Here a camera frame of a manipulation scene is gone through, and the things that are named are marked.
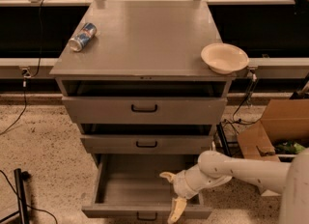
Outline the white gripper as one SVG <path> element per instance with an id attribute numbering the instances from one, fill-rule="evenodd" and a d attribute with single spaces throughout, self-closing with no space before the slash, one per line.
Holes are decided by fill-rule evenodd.
<path id="1" fill-rule="evenodd" d="M 171 212 L 167 220 L 168 224 L 175 224 L 180 219 L 186 208 L 186 200 L 197 195 L 198 191 L 189 186 L 186 181 L 184 170 L 176 175 L 171 172 L 162 172 L 159 176 L 171 183 L 174 187 L 175 193 L 179 196 L 172 199 Z"/>

